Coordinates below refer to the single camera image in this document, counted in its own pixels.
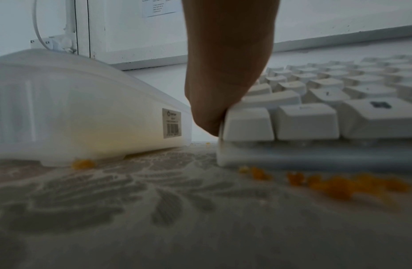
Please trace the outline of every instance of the table surface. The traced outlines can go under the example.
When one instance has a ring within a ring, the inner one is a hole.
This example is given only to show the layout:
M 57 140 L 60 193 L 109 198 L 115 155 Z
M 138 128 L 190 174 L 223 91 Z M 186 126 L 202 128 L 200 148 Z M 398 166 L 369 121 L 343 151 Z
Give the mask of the table surface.
M 258 182 L 220 168 L 215 151 L 192 144 L 84 171 L 0 161 L 0 268 L 412 269 L 412 193 L 391 194 L 398 212 L 335 201 L 290 187 L 283 171 Z

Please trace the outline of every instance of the white cable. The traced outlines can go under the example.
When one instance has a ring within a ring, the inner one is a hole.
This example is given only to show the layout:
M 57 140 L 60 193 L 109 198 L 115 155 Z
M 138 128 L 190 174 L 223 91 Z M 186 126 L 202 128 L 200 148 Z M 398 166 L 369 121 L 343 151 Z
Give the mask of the white cable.
M 39 42 L 43 45 L 43 47 L 47 48 L 48 50 L 51 50 L 43 41 L 42 37 L 40 36 L 39 29 L 37 27 L 37 0 L 33 0 L 33 9 L 31 10 L 31 17 L 33 19 L 33 27 L 34 27 L 34 32 L 36 32 L 37 39 Z

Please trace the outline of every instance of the white wall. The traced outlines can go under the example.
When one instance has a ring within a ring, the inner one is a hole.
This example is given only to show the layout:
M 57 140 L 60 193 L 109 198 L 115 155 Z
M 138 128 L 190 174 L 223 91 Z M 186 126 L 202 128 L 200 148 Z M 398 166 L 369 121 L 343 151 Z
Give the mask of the white wall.
M 0 56 L 30 48 L 36 35 L 31 23 L 32 0 L 0 0 Z M 37 21 L 44 37 L 64 34 L 65 0 L 38 0 Z
M 328 62 L 330 60 L 361 60 L 366 56 L 385 56 L 412 54 L 412 38 L 383 42 L 359 43 L 357 45 L 338 46 L 303 51 L 274 53 L 268 66 L 301 65 L 309 62 Z M 188 104 L 184 95 L 186 64 L 126 71 L 146 83 L 160 89 L 177 100 Z M 193 125 L 193 141 L 216 141 L 198 126 Z

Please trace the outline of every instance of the keyboard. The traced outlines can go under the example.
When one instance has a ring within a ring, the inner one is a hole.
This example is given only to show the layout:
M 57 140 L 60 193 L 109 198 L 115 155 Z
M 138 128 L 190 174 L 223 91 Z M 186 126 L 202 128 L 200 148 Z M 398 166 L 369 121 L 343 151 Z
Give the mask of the keyboard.
M 412 171 L 412 55 L 268 66 L 221 124 L 217 161 Z

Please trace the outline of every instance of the plastic container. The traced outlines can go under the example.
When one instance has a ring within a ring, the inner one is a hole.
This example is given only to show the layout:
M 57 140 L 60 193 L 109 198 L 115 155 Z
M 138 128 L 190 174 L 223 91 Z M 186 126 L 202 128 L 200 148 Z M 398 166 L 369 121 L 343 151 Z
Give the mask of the plastic container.
M 0 57 L 0 159 L 123 158 L 187 146 L 191 125 L 187 105 L 104 63 L 43 49 Z

